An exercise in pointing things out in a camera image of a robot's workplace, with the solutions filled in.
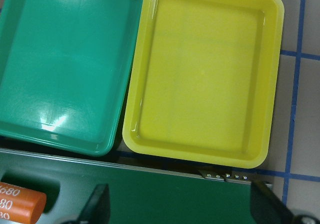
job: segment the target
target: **orange cylinder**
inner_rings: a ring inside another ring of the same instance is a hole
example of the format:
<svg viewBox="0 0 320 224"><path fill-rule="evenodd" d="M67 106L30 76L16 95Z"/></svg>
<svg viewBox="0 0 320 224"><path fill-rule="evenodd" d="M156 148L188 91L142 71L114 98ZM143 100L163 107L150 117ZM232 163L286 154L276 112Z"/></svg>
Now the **orange cylinder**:
<svg viewBox="0 0 320 224"><path fill-rule="evenodd" d="M45 209L46 194L0 182L0 219L35 224Z"/></svg>

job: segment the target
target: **screw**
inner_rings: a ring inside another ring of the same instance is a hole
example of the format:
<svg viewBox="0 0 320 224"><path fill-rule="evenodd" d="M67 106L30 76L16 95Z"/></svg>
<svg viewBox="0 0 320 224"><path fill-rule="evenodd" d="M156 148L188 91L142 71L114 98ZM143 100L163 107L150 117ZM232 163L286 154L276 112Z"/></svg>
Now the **screw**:
<svg viewBox="0 0 320 224"><path fill-rule="evenodd" d="M302 219L301 219L302 223L303 224L316 224L316 221L310 217L307 217L307 216L304 216Z"/></svg>

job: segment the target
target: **yellow plastic tray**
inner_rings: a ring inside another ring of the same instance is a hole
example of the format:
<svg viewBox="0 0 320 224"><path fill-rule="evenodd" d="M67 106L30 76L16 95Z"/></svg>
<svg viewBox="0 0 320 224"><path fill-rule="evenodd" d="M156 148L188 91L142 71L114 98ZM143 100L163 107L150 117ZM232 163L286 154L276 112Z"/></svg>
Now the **yellow plastic tray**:
<svg viewBox="0 0 320 224"><path fill-rule="evenodd" d="M253 168L267 156L281 0L143 0L123 138L138 153Z"/></svg>

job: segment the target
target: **green board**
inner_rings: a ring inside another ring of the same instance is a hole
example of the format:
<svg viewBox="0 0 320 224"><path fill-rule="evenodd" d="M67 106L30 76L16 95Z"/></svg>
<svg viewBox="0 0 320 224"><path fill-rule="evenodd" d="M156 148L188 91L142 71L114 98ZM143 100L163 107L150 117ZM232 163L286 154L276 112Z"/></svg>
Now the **green board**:
<svg viewBox="0 0 320 224"><path fill-rule="evenodd" d="M47 193L37 224L76 219L98 184L109 185L110 224L255 223L249 185L200 175L0 149L0 177Z"/></svg>

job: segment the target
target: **tiled floor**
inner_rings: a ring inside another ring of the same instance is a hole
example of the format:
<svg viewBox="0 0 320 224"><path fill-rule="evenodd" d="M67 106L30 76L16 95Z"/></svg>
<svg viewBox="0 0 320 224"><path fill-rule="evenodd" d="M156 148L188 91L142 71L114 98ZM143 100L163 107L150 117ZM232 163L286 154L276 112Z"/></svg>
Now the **tiled floor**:
<svg viewBox="0 0 320 224"><path fill-rule="evenodd" d="M255 169L232 171L272 182L295 214L320 219L320 0L282 1L284 29L268 157ZM131 153L124 143L113 153L140 166L152 160L151 166L167 169L179 162ZM208 166L183 161L188 165Z"/></svg>

